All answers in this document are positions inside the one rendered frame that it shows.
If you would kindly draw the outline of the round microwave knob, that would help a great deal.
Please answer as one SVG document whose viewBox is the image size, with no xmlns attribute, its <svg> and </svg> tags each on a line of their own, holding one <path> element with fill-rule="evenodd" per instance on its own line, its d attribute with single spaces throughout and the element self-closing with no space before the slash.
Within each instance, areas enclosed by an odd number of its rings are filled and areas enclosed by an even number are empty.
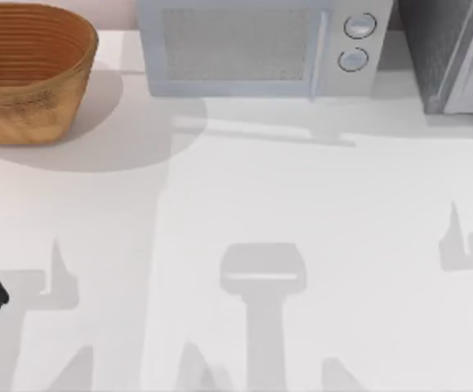
<svg viewBox="0 0 473 392">
<path fill-rule="evenodd" d="M 343 25 L 346 36 L 354 40 L 368 38 L 376 28 L 377 19 L 370 13 L 349 16 Z"/>
<path fill-rule="evenodd" d="M 347 73 L 354 73 L 364 69 L 368 62 L 369 54 L 360 47 L 343 51 L 337 60 L 340 69 Z"/>
</svg>

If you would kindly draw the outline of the brown woven basket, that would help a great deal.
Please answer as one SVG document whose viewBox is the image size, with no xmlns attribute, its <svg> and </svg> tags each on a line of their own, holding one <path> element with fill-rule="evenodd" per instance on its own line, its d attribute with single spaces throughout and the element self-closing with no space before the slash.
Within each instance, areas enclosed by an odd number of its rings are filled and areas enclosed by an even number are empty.
<svg viewBox="0 0 473 392">
<path fill-rule="evenodd" d="M 0 145 L 43 145 L 70 129 L 99 38 L 81 15 L 0 2 Z"/>
</svg>

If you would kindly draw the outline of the pale microwave oven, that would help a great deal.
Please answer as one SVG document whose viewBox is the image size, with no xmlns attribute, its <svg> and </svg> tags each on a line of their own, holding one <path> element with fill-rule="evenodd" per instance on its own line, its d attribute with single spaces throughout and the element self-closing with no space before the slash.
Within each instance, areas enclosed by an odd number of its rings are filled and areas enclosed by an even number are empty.
<svg viewBox="0 0 473 392">
<path fill-rule="evenodd" d="M 394 0 L 320 1 L 326 6 L 328 24 L 318 94 L 315 98 L 369 95 L 377 74 Z M 354 40 L 346 36 L 343 25 L 349 16 L 360 13 L 370 13 L 375 16 L 377 28 L 368 38 Z M 349 51 L 355 47 L 363 48 L 369 54 L 368 65 L 358 72 L 344 72 L 337 63 L 338 57 L 343 51 Z"/>
</svg>

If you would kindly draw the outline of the microwave door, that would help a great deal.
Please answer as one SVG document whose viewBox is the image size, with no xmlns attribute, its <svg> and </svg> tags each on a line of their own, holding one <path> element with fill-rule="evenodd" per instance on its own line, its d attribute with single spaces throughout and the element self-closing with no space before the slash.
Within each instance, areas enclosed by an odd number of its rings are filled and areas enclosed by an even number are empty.
<svg viewBox="0 0 473 392">
<path fill-rule="evenodd" d="M 152 96 L 315 93 L 320 0 L 136 0 Z"/>
</svg>

